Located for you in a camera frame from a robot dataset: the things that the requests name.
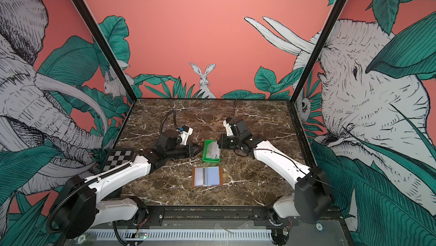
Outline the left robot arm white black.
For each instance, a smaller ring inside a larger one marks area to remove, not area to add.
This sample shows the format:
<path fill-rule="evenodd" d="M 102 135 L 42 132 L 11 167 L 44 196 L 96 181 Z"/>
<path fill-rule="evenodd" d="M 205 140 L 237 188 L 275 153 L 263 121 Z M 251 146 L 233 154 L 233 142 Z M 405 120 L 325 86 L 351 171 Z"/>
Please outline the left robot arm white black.
<path fill-rule="evenodd" d="M 126 184 L 163 167 L 168 160 L 190 158 L 202 146 L 188 141 L 193 129 L 187 126 L 159 134 L 156 144 L 135 153 L 129 161 L 101 174 L 82 179 L 74 176 L 64 185 L 53 204 L 46 230 L 73 239 L 89 228 L 109 222 L 132 221 L 142 225 L 149 219 L 146 204 L 137 197 L 117 201 L 104 198 Z"/>

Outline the green plastic tray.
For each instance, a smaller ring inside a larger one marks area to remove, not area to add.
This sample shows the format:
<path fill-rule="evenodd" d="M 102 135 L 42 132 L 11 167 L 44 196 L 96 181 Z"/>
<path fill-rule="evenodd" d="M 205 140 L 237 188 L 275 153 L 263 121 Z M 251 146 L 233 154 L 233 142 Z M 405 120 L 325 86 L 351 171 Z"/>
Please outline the green plastic tray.
<path fill-rule="evenodd" d="M 202 160 L 208 163 L 220 162 L 220 148 L 216 140 L 206 140 Z"/>

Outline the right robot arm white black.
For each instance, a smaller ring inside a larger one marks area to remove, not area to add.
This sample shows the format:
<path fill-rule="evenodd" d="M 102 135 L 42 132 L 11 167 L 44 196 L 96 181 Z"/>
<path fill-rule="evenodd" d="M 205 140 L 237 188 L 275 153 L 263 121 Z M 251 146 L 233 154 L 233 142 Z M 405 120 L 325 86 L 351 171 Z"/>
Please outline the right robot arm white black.
<path fill-rule="evenodd" d="M 278 226 L 297 218 L 316 224 L 323 213 L 333 205 L 333 193 L 327 174 L 320 167 L 309 167 L 290 158 L 273 146 L 262 135 L 253 135 L 241 118 L 223 121 L 226 133 L 221 134 L 221 149 L 240 151 L 276 171 L 294 192 L 281 197 L 268 209 L 268 221 Z"/>

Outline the brown leather card holder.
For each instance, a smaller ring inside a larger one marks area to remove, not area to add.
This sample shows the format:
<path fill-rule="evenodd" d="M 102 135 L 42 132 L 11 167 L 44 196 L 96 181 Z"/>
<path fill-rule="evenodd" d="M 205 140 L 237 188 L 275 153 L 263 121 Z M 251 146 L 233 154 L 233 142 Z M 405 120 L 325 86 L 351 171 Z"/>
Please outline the brown leather card holder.
<path fill-rule="evenodd" d="M 196 167 L 193 170 L 193 187 L 222 186 L 223 169 L 220 166 Z"/>

